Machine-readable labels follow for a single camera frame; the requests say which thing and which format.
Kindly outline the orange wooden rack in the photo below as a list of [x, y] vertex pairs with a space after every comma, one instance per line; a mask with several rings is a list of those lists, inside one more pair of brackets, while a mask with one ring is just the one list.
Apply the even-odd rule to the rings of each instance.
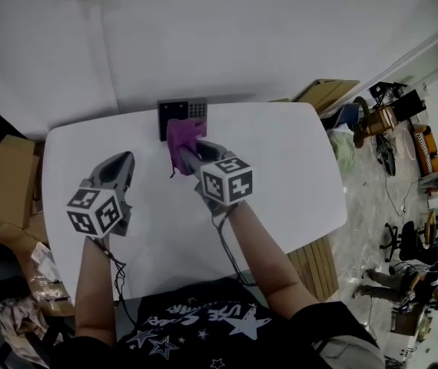
[[438, 172], [438, 151], [431, 127], [428, 125], [413, 125], [410, 132], [416, 149], [420, 176], [423, 178]]

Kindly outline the white crumpled paper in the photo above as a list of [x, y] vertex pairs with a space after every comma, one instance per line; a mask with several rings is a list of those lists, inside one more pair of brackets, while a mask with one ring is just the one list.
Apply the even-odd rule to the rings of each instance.
[[38, 242], [31, 254], [31, 259], [35, 263], [36, 270], [48, 281], [55, 283], [61, 282], [61, 276], [56, 267], [51, 250]]

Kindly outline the small wooden shelf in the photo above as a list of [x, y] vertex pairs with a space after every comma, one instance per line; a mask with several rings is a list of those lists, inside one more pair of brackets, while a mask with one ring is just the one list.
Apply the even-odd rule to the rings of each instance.
[[382, 105], [374, 108], [368, 118], [367, 134], [372, 137], [395, 132], [398, 125], [397, 117], [391, 105]]

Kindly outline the black swivel chair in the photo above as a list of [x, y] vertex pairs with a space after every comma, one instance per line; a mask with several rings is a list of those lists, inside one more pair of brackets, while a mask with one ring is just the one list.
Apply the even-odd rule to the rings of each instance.
[[424, 251], [424, 244], [432, 244], [436, 237], [436, 225], [426, 223], [424, 229], [415, 228], [413, 221], [408, 221], [399, 231], [397, 226], [385, 224], [389, 230], [390, 243], [381, 244], [380, 250], [390, 249], [390, 253], [385, 258], [386, 263], [390, 263], [396, 250], [399, 251], [401, 261], [417, 260]]

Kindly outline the small brown box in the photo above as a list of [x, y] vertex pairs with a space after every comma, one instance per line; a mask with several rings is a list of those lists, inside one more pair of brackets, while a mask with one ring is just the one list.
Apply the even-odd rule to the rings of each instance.
[[413, 336], [420, 329], [421, 323], [427, 319], [431, 313], [432, 311], [423, 305], [417, 305], [411, 311], [405, 313], [393, 309], [390, 331], [396, 334]]

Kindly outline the round dark wooden stool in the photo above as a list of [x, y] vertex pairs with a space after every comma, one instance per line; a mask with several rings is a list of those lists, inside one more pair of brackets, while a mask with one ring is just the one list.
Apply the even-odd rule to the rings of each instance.
[[363, 115], [359, 118], [357, 124], [353, 127], [353, 140], [356, 148], [362, 148], [366, 137], [366, 130], [369, 124], [370, 108], [367, 101], [362, 96], [357, 96], [353, 100], [362, 108]]

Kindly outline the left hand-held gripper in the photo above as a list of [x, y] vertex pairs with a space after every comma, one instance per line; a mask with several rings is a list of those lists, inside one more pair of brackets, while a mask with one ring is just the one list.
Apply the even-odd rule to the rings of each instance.
[[124, 237], [128, 232], [131, 206], [125, 195], [131, 186], [135, 159], [124, 151], [98, 164], [90, 179], [119, 180], [123, 183], [96, 184], [85, 179], [66, 205], [66, 212], [74, 229], [81, 234], [104, 238], [108, 234]]

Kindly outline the white round hoop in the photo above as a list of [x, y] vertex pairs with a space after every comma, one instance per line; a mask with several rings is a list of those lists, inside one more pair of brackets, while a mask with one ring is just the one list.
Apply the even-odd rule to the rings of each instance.
[[410, 134], [407, 128], [403, 129], [403, 143], [406, 149], [406, 153], [410, 160], [416, 160], [416, 150], [414, 147], [413, 136]]

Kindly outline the person's left forearm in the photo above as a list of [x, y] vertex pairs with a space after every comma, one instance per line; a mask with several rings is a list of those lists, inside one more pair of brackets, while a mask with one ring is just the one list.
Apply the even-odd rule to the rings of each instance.
[[91, 239], [85, 239], [75, 296], [75, 335], [116, 344], [111, 262]]

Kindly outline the purple cloth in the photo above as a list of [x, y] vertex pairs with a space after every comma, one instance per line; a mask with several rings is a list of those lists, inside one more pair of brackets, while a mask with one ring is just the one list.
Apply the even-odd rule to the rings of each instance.
[[205, 121], [197, 119], [171, 119], [167, 126], [167, 145], [171, 157], [172, 174], [175, 175], [179, 171], [184, 176], [190, 176], [194, 173], [191, 163], [182, 155], [182, 151], [191, 154], [192, 160], [201, 160], [201, 156], [197, 151], [197, 143], [199, 138], [206, 135], [207, 124]]

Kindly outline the brown cardboard box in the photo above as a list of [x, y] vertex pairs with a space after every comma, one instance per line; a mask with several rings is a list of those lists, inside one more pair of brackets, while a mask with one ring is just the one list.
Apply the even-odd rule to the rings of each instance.
[[24, 229], [0, 220], [0, 244], [15, 253], [23, 253], [32, 252], [37, 243], [49, 246], [43, 213], [32, 214]]

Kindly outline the wooden slatted pallet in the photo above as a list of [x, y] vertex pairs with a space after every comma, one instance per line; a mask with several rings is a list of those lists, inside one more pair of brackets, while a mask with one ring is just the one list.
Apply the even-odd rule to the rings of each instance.
[[327, 236], [287, 254], [308, 291], [318, 300], [327, 301], [337, 293], [339, 284]]

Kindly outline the person's grey trousers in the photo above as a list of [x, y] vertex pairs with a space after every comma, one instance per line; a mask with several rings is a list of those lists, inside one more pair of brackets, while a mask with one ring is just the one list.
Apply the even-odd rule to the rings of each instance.
[[378, 346], [358, 337], [334, 337], [320, 342], [316, 351], [330, 369], [385, 369]]

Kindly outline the leaning cardboard sheet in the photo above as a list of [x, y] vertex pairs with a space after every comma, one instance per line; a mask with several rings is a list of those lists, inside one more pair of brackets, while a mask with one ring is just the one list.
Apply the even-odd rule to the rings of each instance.
[[314, 107], [318, 115], [322, 115], [331, 105], [359, 83], [358, 80], [316, 79], [291, 101], [308, 103]]

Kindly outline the black star-print t-shirt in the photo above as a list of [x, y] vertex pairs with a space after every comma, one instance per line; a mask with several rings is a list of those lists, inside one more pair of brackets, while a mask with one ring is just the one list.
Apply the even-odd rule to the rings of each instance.
[[143, 298], [115, 346], [73, 337], [54, 347], [51, 369], [330, 369], [316, 346], [344, 335], [378, 346], [340, 302], [286, 319], [224, 278]]

